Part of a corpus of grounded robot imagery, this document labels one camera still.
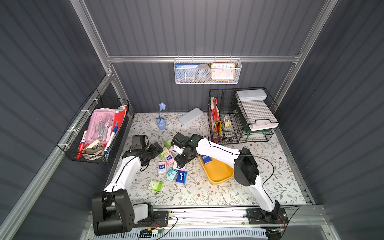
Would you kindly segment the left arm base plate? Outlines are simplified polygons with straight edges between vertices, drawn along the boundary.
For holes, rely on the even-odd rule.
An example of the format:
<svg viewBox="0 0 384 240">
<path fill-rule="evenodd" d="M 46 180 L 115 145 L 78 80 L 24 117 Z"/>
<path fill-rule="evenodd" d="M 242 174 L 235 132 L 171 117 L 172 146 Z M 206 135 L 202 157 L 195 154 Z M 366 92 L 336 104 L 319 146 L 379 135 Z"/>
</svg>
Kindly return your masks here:
<svg viewBox="0 0 384 240">
<path fill-rule="evenodd" d="M 134 228 L 155 228 L 155 227 L 167 227 L 168 226 L 168 211 L 154 211 L 149 216 L 133 224 Z"/>
</svg>

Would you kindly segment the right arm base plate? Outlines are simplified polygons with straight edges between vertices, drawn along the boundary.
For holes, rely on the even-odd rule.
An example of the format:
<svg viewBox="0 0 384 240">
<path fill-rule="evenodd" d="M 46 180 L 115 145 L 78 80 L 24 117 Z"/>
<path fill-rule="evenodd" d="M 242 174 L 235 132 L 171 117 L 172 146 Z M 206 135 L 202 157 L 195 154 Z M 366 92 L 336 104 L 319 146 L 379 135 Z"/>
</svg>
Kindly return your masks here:
<svg viewBox="0 0 384 240">
<path fill-rule="evenodd" d="M 250 225 L 287 224 L 289 219 L 284 208 L 279 208 L 276 219 L 273 215 L 260 208 L 246 209 L 246 218 Z"/>
</svg>

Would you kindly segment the dark blue tissue pack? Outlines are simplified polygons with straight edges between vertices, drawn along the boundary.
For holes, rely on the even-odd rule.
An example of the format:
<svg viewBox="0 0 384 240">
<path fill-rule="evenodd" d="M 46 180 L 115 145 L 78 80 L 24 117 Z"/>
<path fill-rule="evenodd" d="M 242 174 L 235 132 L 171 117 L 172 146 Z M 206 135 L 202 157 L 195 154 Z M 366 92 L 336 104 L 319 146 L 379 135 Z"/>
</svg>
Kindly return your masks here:
<svg viewBox="0 0 384 240">
<path fill-rule="evenodd" d="M 178 174 L 176 176 L 176 183 L 185 185 L 187 180 L 187 174 L 188 173 L 185 171 L 178 171 Z"/>
<path fill-rule="evenodd" d="M 201 155 L 201 159 L 204 165 L 210 164 L 213 160 L 209 156 Z"/>
</svg>

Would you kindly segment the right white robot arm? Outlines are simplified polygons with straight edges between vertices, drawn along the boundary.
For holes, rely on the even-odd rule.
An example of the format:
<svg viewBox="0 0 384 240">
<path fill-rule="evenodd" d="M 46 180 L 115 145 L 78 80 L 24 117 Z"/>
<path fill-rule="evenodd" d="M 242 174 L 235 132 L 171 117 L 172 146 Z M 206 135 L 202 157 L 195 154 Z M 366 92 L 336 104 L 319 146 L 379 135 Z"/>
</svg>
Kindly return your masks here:
<svg viewBox="0 0 384 240">
<path fill-rule="evenodd" d="M 279 215 L 280 203 L 265 189 L 258 164 L 249 149 L 231 149 L 209 141 L 200 135 L 190 138 L 177 133 L 171 141 L 176 150 L 176 162 L 183 167 L 198 155 L 216 159 L 234 169 L 235 180 L 248 187 L 256 198 L 259 207 L 266 215 L 276 219 Z"/>
</svg>

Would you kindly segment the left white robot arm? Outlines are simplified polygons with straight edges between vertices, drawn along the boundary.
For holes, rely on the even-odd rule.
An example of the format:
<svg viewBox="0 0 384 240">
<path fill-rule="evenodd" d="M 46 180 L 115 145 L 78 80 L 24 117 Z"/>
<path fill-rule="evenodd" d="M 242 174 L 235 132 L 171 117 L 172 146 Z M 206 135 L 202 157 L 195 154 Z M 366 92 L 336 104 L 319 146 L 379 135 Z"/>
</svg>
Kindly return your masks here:
<svg viewBox="0 0 384 240">
<path fill-rule="evenodd" d="M 150 226 L 155 222 L 150 203 L 132 204 L 129 190 L 138 172 L 163 152 L 159 143 L 149 144 L 145 135 L 133 136 L 133 143 L 122 155 L 122 163 L 103 192 L 92 199 L 93 227 L 96 236 L 123 234 L 136 225 Z"/>
</svg>

